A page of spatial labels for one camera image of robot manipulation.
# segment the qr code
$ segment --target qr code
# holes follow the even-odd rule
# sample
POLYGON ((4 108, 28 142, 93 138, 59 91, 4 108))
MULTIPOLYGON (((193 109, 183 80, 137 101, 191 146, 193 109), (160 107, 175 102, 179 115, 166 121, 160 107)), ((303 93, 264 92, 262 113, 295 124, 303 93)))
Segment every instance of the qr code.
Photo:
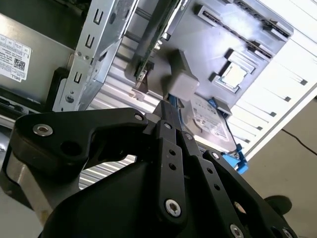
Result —
POLYGON ((14 59, 14 67, 21 70, 21 71, 24 71, 25 69, 25 62, 19 60, 19 59, 14 59))

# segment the hard drive label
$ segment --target hard drive label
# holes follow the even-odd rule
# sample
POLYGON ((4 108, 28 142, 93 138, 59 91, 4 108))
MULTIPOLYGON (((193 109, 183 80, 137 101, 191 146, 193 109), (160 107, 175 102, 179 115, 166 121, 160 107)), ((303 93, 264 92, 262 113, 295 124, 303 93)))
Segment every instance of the hard drive label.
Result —
POLYGON ((208 102, 197 100, 193 104, 196 124, 204 131, 213 134, 223 141, 229 141, 225 125, 219 114, 208 102))

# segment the barcode label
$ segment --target barcode label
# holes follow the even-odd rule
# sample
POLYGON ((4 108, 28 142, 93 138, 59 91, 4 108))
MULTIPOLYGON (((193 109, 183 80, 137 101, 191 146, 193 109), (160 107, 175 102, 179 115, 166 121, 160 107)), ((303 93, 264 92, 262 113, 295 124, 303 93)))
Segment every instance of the barcode label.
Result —
POLYGON ((25 70, 25 62, 19 60, 19 59, 14 59, 14 67, 24 71, 25 70))
POLYGON ((31 48, 0 35, 0 74, 18 82, 26 80, 31 48))

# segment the cable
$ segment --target cable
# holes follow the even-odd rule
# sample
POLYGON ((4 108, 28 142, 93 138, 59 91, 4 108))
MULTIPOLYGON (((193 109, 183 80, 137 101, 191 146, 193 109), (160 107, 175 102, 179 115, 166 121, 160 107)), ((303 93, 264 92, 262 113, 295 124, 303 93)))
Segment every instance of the cable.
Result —
POLYGON ((292 133, 290 133, 290 132, 288 132, 288 131, 286 131, 284 129, 282 129, 282 131, 284 131, 286 134, 288 134, 288 135, 292 136, 293 138, 295 138, 298 141, 298 143, 300 143, 303 147, 305 147, 307 150, 309 150, 310 152, 312 152, 314 155, 317 156, 317 153, 314 150, 312 150, 311 148, 309 148, 307 145, 305 145, 298 137, 294 136, 292 133))

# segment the gray floor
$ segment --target gray floor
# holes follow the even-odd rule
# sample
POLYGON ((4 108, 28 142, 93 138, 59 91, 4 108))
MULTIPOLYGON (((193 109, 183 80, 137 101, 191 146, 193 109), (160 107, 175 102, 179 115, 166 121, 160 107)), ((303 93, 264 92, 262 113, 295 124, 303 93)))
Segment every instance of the gray floor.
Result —
MULTIPOLYGON (((284 128, 317 151, 317 102, 310 102, 284 128)), ((280 131, 250 161, 243 176, 262 196, 286 195, 293 203, 285 218, 298 236, 317 238, 317 156, 280 131)))
MULTIPOLYGON (((310 102, 285 129, 317 151, 317 102, 310 102)), ((279 132, 249 163, 244 174, 262 196, 282 194, 293 202, 286 215, 290 226, 303 238, 317 238, 317 156, 295 139, 279 132)), ((37 238, 41 225, 35 214, 0 190, 0 236, 37 238)))

